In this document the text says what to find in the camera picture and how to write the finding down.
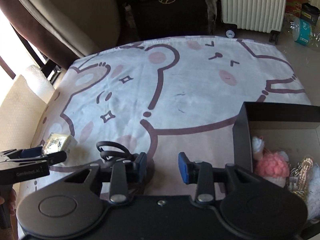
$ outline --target black handle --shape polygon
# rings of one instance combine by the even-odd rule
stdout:
[[[0,205],[0,229],[11,228],[10,209],[9,209],[9,194],[12,190],[12,185],[0,186],[0,196],[4,198],[4,204]]]

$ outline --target red package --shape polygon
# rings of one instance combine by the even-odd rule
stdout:
[[[291,13],[296,17],[300,18],[301,7],[303,3],[309,2],[308,0],[287,0],[285,6],[285,12]]]

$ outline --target black cardboard box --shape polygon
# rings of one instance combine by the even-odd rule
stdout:
[[[233,126],[235,164],[253,171],[252,136],[263,136],[271,151],[283,150],[291,165],[304,156],[320,164],[320,107],[244,102]],[[302,239],[320,233],[320,223],[307,223]]]

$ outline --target yellow label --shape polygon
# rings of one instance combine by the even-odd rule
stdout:
[[[309,19],[311,19],[311,15],[307,14],[306,12],[301,12],[301,14]]]

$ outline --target human hand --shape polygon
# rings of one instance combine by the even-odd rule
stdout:
[[[14,189],[12,189],[9,193],[9,201],[7,205],[9,205],[10,215],[14,216],[16,214],[16,199],[17,193]],[[0,205],[4,203],[4,198],[0,196]]]

